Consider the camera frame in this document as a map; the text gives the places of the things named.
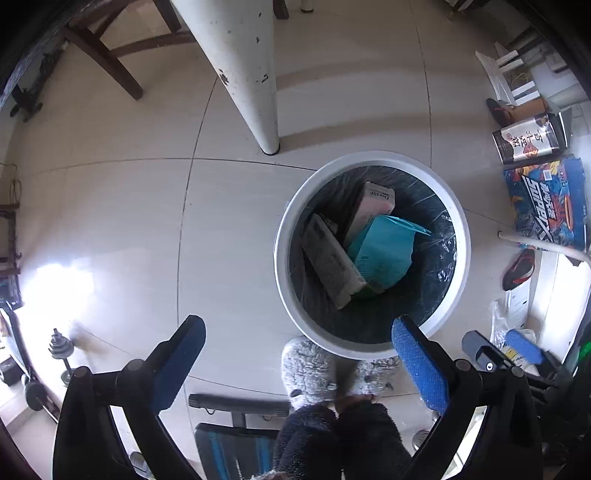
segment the teal plastic bag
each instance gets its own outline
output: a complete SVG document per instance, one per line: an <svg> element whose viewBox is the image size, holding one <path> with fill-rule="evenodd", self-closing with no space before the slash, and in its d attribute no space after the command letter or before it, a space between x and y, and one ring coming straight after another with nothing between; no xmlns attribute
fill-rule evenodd
<svg viewBox="0 0 591 480"><path fill-rule="evenodd" d="M412 263L414 234L431 235L416 223L378 215L349 246L347 254L368 283L356 298L368 298L393 287Z"/></svg>

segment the red and black shoe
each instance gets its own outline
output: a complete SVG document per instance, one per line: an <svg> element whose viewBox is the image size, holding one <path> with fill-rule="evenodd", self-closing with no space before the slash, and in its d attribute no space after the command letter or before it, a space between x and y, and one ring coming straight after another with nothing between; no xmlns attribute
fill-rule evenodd
<svg viewBox="0 0 591 480"><path fill-rule="evenodd" d="M535 251L526 248L503 275L503 290L509 291L527 281L535 270Z"/></svg>
<svg viewBox="0 0 591 480"><path fill-rule="evenodd" d="M500 105L496 100L487 98L486 106L491 112L492 117L496 120L496 123L498 123L501 128L508 127L509 125L515 123L513 120L513 115L511 115L511 111L508 108Z"/></svg>

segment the trash can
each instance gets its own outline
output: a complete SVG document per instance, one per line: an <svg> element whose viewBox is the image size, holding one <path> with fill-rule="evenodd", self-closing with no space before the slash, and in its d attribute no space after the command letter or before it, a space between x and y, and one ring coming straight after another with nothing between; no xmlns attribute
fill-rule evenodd
<svg viewBox="0 0 591 480"><path fill-rule="evenodd" d="M416 235L413 263L386 292L337 310L301 248L312 213L342 225L360 185L371 181L395 192L392 215L431 231ZM329 352L352 359L395 355L392 320L409 315L429 337L462 294L470 265L470 235L456 196L431 169L388 151L345 155L315 172L285 210L274 248L281 300L297 327Z"/></svg>

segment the person's leg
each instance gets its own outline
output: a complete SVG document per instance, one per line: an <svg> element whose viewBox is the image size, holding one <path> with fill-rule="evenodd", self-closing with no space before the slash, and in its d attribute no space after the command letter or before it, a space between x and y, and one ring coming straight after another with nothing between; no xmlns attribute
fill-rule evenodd
<svg viewBox="0 0 591 480"><path fill-rule="evenodd" d="M294 480L339 480L342 467L335 413L321 404L292 413L277 436L273 466Z"/></svg>
<svg viewBox="0 0 591 480"><path fill-rule="evenodd" d="M372 400L392 389L398 360L359 362L336 402L337 432L347 480L395 480L410 461L386 407Z"/></svg>
<svg viewBox="0 0 591 480"><path fill-rule="evenodd" d="M273 471L265 479L340 480L340 442L336 416L326 408L335 399L332 354L302 337L287 343L281 377L295 409L275 443Z"/></svg>

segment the tile floor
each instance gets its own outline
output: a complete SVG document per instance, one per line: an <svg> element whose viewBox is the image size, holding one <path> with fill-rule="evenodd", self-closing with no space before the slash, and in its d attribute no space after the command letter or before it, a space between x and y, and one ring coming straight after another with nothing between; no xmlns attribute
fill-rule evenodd
<svg viewBox="0 0 591 480"><path fill-rule="evenodd" d="M186 394L283 395L278 360L298 330L275 286L275 233L302 182L352 151L409 155L455 191L472 263L434 339L457 357L465 331L488 334L488 305L517 251L496 238L511 211L484 103L492 88L473 54L493 55L494 39L470 19L449 21L448 11L442 0L372 0L362 9L317 0L313 14L295 9L276 21L281 152L273 157L259 150L196 44L122 59L144 87L140 101L68 47L43 110L17 125L8 151L22 181L20 316L55 395L65 389L63 366L46 350L53 327L75 341L73 366L107 371L145 357L188 314L205 319L207 343L162 413L188 458L198 459L191 428L229 415L189 411ZM140 4L114 23L107 43L161 29L150 4ZM430 415L404 375L396 394L386 403L408 444Z"/></svg>

